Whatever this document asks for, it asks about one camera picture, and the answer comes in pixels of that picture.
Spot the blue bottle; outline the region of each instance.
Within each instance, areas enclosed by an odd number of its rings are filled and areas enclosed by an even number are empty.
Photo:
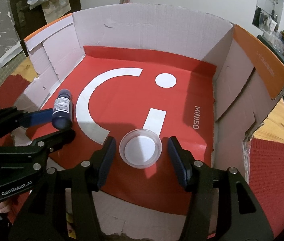
[[[71,92],[62,89],[54,102],[52,125],[56,129],[69,129],[73,123],[73,104]]]

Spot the bottle label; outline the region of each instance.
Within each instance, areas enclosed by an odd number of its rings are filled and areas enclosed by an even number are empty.
[[[53,114],[59,111],[69,113],[69,99],[68,98],[61,97],[55,100]]]

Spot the red textured mat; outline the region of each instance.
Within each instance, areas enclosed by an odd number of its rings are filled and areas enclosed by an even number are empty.
[[[123,136],[142,128],[150,108],[166,111],[160,133],[162,154],[153,166],[135,169],[127,165],[117,150],[103,191],[128,202],[158,211],[186,215],[190,194],[179,186],[167,153],[167,140],[177,136],[182,147],[196,159],[210,164],[213,145],[213,87],[215,66],[181,55],[152,50],[85,47],[87,56],[63,81],[43,108],[53,107],[57,93],[67,88],[74,107],[83,89],[95,77],[118,68],[140,68],[140,76],[118,76],[104,81],[93,92],[88,108],[93,120],[115,137],[117,148]],[[169,73],[175,86],[163,88],[155,78]],[[194,109],[200,107],[200,124],[194,129]],[[64,168],[72,168],[90,158],[101,145],[83,133],[74,111],[75,140],[53,153],[51,158]],[[55,131],[51,124],[37,129],[32,138]]]
[[[253,139],[249,186],[276,237],[284,229],[284,144]]]

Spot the clear plastic lid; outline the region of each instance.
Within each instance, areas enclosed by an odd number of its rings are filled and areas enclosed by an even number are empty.
[[[133,168],[147,168],[155,164],[162,152],[160,138],[148,129],[135,129],[120,142],[120,156]]]

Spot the white circle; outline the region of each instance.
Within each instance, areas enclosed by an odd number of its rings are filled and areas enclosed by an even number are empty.
[[[169,73],[161,73],[155,78],[155,83],[162,88],[172,88],[176,82],[176,78]]]
[[[154,154],[155,143],[147,136],[132,138],[125,146],[124,155],[129,163],[144,165]]]

